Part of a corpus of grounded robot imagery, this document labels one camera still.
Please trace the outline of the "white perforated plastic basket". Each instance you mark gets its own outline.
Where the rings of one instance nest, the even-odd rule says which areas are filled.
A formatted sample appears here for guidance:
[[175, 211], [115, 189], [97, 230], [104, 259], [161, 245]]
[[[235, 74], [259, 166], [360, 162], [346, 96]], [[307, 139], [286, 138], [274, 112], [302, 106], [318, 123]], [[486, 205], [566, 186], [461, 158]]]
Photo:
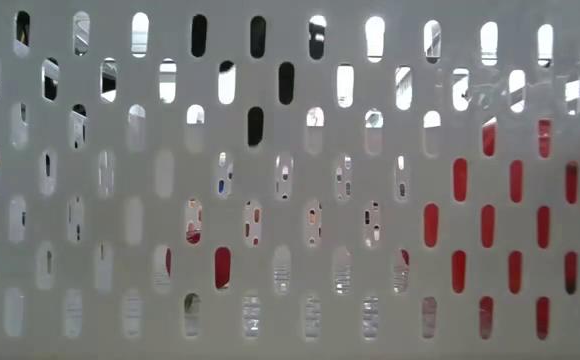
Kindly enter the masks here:
[[580, 360], [580, 0], [0, 0], [0, 359]]

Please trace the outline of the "red toy cherry with stem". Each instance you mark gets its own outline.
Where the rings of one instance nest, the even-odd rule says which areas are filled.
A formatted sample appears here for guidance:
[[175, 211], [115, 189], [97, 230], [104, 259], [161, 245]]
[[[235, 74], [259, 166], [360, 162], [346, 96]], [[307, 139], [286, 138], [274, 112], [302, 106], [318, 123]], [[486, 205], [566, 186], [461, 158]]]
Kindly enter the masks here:
[[[201, 230], [192, 226], [185, 233], [186, 241], [190, 244], [197, 244], [201, 240]], [[166, 273], [171, 275], [172, 252], [166, 249], [164, 255]], [[217, 290], [225, 289], [229, 286], [231, 276], [231, 252], [227, 247], [219, 247], [214, 255], [214, 282]]]

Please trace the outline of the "red toy tomato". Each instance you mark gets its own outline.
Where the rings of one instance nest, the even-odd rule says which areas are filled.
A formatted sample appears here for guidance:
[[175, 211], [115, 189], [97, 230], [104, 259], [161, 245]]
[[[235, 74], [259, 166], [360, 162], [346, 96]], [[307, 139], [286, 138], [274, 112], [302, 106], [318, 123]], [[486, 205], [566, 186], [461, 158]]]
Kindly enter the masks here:
[[[547, 119], [539, 121], [539, 152], [546, 155], [550, 150], [550, 126], [551, 122]], [[496, 138], [496, 121], [490, 120], [482, 127], [482, 144], [483, 149], [487, 155], [492, 155], [495, 150]], [[515, 161], [512, 164], [513, 170], [511, 173], [512, 179], [512, 195], [519, 198], [521, 196], [521, 163]], [[578, 168], [574, 163], [567, 166], [566, 169], [566, 197], [570, 200], [576, 199], [576, 188], [578, 181]], [[428, 240], [435, 240], [437, 238], [436, 232], [438, 230], [438, 209], [435, 205], [430, 205], [424, 211], [424, 232], [425, 238]], [[495, 230], [495, 207], [492, 205], [485, 205], [481, 209], [481, 242], [486, 248], [490, 248], [494, 243]], [[550, 208], [541, 206], [537, 210], [537, 241], [541, 248], [548, 246], [550, 237]], [[566, 290], [572, 292], [576, 287], [577, 270], [576, 255], [569, 253], [565, 260], [565, 285]], [[509, 284], [514, 291], [521, 286], [521, 255], [517, 252], [512, 254], [510, 260], [511, 270], [509, 272]], [[459, 255], [459, 259], [453, 263], [452, 274], [462, 277], [465, 275], [465, 256]], [[493, 301], [487, 297], [480, 305], [480, 315], [482, 318], [482, 329], [485, 334], [490, 331], [492, 322]], [[538, 310], [536, 315], [537, 320], [537, 335], [541, 338], [548, 334], [548, 300], [541, 298], [538, 303]]]

